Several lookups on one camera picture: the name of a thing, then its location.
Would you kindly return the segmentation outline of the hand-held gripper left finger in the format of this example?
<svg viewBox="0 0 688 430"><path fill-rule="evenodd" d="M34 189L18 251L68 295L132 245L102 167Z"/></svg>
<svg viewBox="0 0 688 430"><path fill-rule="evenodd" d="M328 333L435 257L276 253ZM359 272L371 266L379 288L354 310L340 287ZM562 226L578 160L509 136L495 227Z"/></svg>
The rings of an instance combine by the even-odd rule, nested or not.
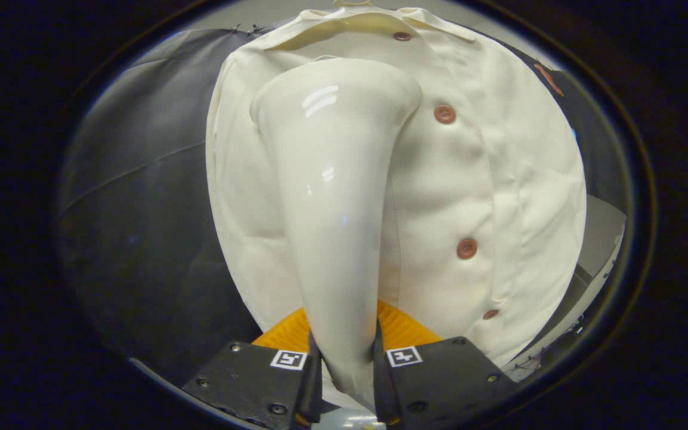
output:
<svg viewBox="0 0 688 430"><path fill-rule="evenodd" d="M229 341L181 389L232 418L309 429L323 415L323 362L303 308L253 343Z"/></svg>

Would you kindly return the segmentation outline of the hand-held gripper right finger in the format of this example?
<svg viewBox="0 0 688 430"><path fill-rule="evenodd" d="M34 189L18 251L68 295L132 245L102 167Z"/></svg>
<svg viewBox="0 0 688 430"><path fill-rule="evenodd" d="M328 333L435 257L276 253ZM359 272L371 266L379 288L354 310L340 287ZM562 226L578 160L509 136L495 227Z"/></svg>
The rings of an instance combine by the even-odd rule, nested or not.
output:
<svg viewBox="0 0 688 430"><path fill-rule="evenodd" d="M466 428L511 401L518 384L465 337L442 339L377 304L374 405L388 428Z"/></svg>

